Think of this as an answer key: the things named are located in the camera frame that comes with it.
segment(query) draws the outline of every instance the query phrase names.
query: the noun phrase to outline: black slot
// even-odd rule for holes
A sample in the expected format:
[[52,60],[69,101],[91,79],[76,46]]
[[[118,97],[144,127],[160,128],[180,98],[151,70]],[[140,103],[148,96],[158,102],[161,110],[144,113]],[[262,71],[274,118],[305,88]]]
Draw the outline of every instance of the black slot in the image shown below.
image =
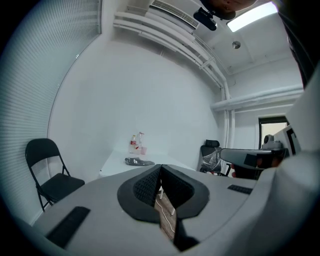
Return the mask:
[[237,185],[230,185],[228,189],[239,192],[239,193],[247,194],[247,195],[250,195],[253,190],[252,188],[237,186]]
[[75,207],[47,236],[52,243],[65,248],[77,229],[81,226],[90,210],[85,207]]

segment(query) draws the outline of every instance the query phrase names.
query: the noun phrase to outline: window blind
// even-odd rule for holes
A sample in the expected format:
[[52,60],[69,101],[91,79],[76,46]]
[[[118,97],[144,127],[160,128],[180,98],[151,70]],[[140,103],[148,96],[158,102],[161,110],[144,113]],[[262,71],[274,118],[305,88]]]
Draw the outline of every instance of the window blind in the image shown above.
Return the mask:
[[[0,58],[1,195],[10,212],[27,223],[42,210],[26,145],[47,137],[64,77],[100,33],[101,0],[43,0],[23,19]],[[36,175],[45,182],[48,166]]]

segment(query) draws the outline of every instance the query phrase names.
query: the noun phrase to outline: air conditioner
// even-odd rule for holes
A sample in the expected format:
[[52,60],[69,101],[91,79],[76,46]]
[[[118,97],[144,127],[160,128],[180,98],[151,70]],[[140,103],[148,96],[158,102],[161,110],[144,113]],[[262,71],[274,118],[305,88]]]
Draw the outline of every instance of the air conditioner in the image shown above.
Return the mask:
[[151,2],[148,13],[171,21],[189,33],[192,33],[194,30],[196,30],[200,24],[199,21],[194,19],[194,17],[174,7],[173,5],[160,0],[154,0]]

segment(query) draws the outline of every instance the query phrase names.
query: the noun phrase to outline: air vent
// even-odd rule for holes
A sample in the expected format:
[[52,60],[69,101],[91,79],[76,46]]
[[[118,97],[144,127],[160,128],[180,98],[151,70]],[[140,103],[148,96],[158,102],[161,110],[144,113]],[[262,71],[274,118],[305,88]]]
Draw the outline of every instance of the air vent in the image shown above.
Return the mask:
[[199,22],[196,21],[193,17],[191,17],[190,15],[186,14],[182,10],[180,10],[180,9],[178,9],[178,8],[168,4],[166,2],[154,0],[150,6],[153,8],[161,9],[171,15],[176,16],[177,18],[183,20],[185,23],[187,23],[188,25],[190,25],[194,29],[197,29],[197,27],[199,26]]

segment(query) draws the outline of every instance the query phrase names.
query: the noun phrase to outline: window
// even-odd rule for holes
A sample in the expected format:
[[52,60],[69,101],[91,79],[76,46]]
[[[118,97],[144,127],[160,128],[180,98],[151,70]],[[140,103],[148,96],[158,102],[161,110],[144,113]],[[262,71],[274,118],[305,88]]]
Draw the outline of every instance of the window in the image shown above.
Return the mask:
[[275,135],[288,125],[284,116],[259,118],[259,149],[264,143],[265,136]]

